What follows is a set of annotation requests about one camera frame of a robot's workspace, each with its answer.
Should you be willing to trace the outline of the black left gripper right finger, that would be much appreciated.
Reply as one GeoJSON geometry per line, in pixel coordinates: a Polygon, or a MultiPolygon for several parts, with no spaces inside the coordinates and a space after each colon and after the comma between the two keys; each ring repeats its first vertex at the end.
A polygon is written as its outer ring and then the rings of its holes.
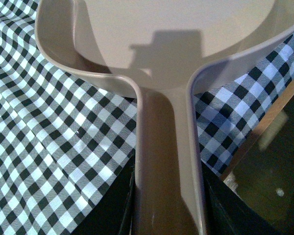
{"type": "Polygon", "coordinates": [[[202,163],[208,228],[211,235],[280,235],[202,163]]]}

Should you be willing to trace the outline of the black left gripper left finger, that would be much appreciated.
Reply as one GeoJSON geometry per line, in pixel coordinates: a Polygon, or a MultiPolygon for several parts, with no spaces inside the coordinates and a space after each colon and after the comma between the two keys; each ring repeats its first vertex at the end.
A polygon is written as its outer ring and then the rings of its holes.
{"type": "Polygon", "coordinates": [[[135,150],[100,202],[73,235],[128,235],[131,231],[135,183],[135,150]]]}

